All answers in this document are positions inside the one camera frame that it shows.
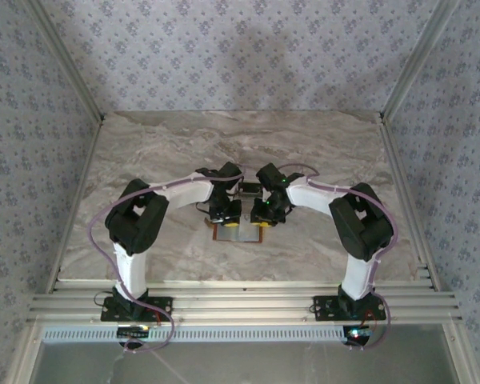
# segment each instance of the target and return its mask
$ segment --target robotic arm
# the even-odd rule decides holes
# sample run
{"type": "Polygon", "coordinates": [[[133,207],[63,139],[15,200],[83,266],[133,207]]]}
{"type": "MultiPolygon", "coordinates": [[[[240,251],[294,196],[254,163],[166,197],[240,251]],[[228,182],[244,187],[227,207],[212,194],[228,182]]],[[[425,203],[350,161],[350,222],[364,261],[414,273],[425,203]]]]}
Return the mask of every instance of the robotic arm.
{"type": "Polygon", "coordinates": [[[352,187],[351,193],[338,197],[334,191],[324,191],[308,183],[302,174],[285,176],[268,164],[256,174],[267,200],[256,199],[251,212],[252,222],[270,226],[285,222],[296,206],[305,206],[331,216],[342,245],[348,252],[345,277],[338,288],[341,309],[354,316],[372,302],[370,276],[375,266],[374,255],[389,245],[393,228],[384,213],[371,202],[360,198],[355,191],[380,202],[372,188],[365,183],[352,187]]]}
{"type": "MultiPolygon", "coordinates": [[[[169,183],[167,188],[132,198],[116,206],[106,218],[106,228],[114,242],[120,275],[128,291],[140,301],[147,296],[145,268],[146,250],[158,236],[165,213],[196,202],[208,202],[210,220],[222,225],[238,223],[242,206],[240,200],[230,199],[240,179],[233,181],[195,181],[189,178],[204,176],[230,178],[242,172],[228,162],[220,170],[200,169],[191,176],[169,183]]],[[[251,223],[276,226],[284,223],[286,216],[296,206],[306,206],[332,216],[343,246],[348,252],[346,274],[338,288],[340,307],[347,314],[362,310],[370,293],[370,275],[374,268],[375,252],[387,246],[393,236],[391,224],[375,205],[354,194],[338,198],[311,186],[302,174],[285,176],[273,164],[268,164],[256,174],[264,189],[264,198],[256,198],[251,211],[251,223]]],[[[122,196],[150,187],[139,179],[133,180],[122,196]]],[[[378,200],[367,184],[352,188],[378,200]]],[[[143,307],[131,302],[121,286],[113,289],[115,300],[133,319],[138,318],[143,307]]]]}

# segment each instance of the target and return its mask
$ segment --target small object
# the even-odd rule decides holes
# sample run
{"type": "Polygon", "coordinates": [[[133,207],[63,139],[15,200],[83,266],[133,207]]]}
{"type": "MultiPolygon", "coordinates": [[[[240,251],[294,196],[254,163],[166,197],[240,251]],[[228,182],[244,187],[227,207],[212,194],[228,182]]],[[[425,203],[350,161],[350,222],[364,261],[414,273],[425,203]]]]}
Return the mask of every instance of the small object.
{"type": "Polygon", "coordinates": [[[213,239],[218,242],[261,243],[263,241],[263,228],[253,226],[250,222],[250,216],[243,214],[239,218],[237,226],[220,226],[216,224],[213,239]]]}
{"type": "Polygon", "coordinates": [[[241,198],[262,198],[263,187],[259,182],[240,182],[238,184],[238,196],[241,198]]]}

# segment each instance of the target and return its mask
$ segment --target wall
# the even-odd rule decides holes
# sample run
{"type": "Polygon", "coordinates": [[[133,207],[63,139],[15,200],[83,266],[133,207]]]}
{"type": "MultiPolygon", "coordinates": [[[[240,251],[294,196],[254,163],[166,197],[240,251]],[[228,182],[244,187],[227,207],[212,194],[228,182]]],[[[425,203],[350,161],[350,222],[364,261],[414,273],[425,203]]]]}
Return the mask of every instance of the wall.
{"type": "Polygon", "coordinates": [[[436,0],[44,0],[100,108],[381,110],[436,0]]]}
{"type": "Polygon", "coordinates": [[[480,363],[480,0],[461,2],[392,127],[480,363]]]}
{"type": "Polygon", "coordinates": [[[23,8],[0,2],[0,382],[45,288],[94,126],[23,8]]]}

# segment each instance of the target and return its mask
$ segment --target cable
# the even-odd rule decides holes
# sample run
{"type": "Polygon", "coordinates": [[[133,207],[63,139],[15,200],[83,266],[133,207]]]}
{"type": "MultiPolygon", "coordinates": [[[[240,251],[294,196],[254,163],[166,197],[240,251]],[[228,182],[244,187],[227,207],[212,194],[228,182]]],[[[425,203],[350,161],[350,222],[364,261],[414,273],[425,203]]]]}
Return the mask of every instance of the cable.
{"type": "Polygon", "coordinates": [[[359,326],[359,328],[361,328],[362,326],[365,325],[366,320],[368,320],[368,315],[370,315],[371,318],[372,318],[372,320],[374,320],[374,322],[375,322],[375,326],[374,326],[374,328],[372,329],[372,332],[375,332],[375,330],[377,329],[377,318],[375,317],[374,312],[373,312],[372,310],[367,310],[367,311],[365,312],[365,317],[364,317],[364,319],[362,320],[361,325],[359,326]]]}
{"type": "Polygon", "coordinates": [[[308,175],[308,178],[316,178],[317,176],[320,176],[320,172],[317,171],[316,168],[312,166],[308,166],[307,164],[304,164],[302,162],[289,162],[288,164],[283,164],[282,166],[278,166],[278,170],[282,170],[283,168],[287,168],[289,166],[300,166],[302,168],[307,168],[308,170],[312,170],[313,173],[308,175]]]}
{"type": "Polygon", "coordinates": [[[128,345],[128,342],[125,343],[125,346],[124,346],[124,350],[126,352],[131,352],[133,354],[136,354],[138,352],[151,352],[153,350],[159,350],[160,348],[163,348],[164,346],[166,346],[167,344],[169,344],[169,341],[172,339],[172,337],[174,336],[174,331],[175,331],[175,324],[174,324],[174,319],[170,316],[170,314],[168,314],[166,311],[164,311],[162,308],[158,308],[157,306],[152,306],[151,304],[147,304],[145,302],[141,302],[139,300],[137,300],[136,298],[134,298],[134,296],[131,294],[131,292],[128,291],[128,289],[126,288],[125,286],[125,283],[124,281],[122,280],[121,278],[121,274],[119,273],[119,268],[118,268],[118,265],[116,264],[116,262],[112,259],[111,256],[108,255],[107,252],[104,251],[104,249],[102,249],[97,243],[96,241],[94,240],[94,237],[93,237],[93,234],[92,234],[92,229],[94,227],[94,225],[96,224],[96,222],[98,222],[98,220],[104,215],[104,214],[107,214],[109,213],[113,208],[115,208],[116,206],[118,206],[119,204],[123,203],[123,202],[126,202],[132,198],[135,198],[137,196],[140,196],[142,194],[147,194],[148,192],[155,192],[157,190],[163,190],[165,188],[171,188],[173,186],[180,186],[180,185],[183,185],[183,184],[187,184],[189,182],[211,182],[211,181],[217,181],[217,182],[229,182],[229,181],[232,181],[232,180],[239,180],[241,177],[243,176],[243,171],[240,175],[238,176],[233,176],[231,178],[208,178],[208,177],[197,177],[197,178],[185,178],[185,179],[182,179],[182,180],[177,180],[175,182],[168,182],[167,184],[165,185],[159,185],[159,186],[151,186],[149,188],[145,188],[144,190],[137,190],[131,194],[127,194],[126,196],[123,196],[121,197],[119,200],[117,200],[116,202],[113,202],[112,204],[109,204],[108,206],[106,206],[105,208],[103,208],[102,210],[100,210],[90,221],[89,221],[89,224],[87,226],[87,237],[91,243],[91,245],[105,258],[105,260],[108,261],[108,263],[112,266],[112,270],[114,271],[115,275],[116,275],[116,278],[118,280],[118,284],[120,285],[120,287],[122,288],[124,294],[128,297],[128,299],[132,302],[134,302],[135,304],[139,305],[139,306],[143,306],[149,310],[154,310],[155,312],[158,312],[160,314],[162,314],[163,316],[165,316],[167,318],[167,320],[169,320],[170,322],[170,332],[169,332],[169,335],[167,336],[167,339],[165,341],[163,341],[162,343],[158,344],[157,346],[153,346],[151,348],[145,348],[145,349],[142,349],[142,350],[130,350],[127,345],[128,345]]]}
{"type": "Polygon", "coordinates": [[[195,209],[198,210],[199,212],[203,212],[204,214],[210,214],[208,210],[202,210],[201,208],[198,207],[199,203],[195,203],[195,209]]]}
{"type": "Polygon", "coordinates": [[[96,295],[93,297],[93,302],[94,302],[94,304],[97,305],[97,306],[100,306],[101,308],[103,308],[103,304],[99,304],[98,302],[96,302],[96,297],[97,297],[99,294],[112,294],[112,292],[109,291],[109,290],[100,290],[100,291],[97,292],[96,295]]]}

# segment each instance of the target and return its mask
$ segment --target floor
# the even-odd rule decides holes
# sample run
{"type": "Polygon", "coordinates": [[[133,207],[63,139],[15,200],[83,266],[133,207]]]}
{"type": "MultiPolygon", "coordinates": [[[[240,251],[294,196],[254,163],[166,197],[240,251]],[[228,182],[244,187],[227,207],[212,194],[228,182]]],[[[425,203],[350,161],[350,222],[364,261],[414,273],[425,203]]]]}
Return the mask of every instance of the floor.
{"type": "MultiPolygon", "coordinates": [[[[117,200],[133,178],[163,182],[226,161],[245,164],[247,179],[269,162],[305,162],[319,180],[368,182],[396,215],[400,241],[377,279],[409,281],[417,259],[398,204],[375,112],[128,112],[108,114],[63,259],[60,279],[114,278],[86,237],[89,220],[117,200]]],[[[111,252],[101,220],[98,243],[111,252]]],[[[265,230],[262,244],[215,242],[204,214],[187,206],[168,214],[148,251],[148,281],[323,280],[339,282],[344,251],[331,218],[299,208],[265,230]]]]}

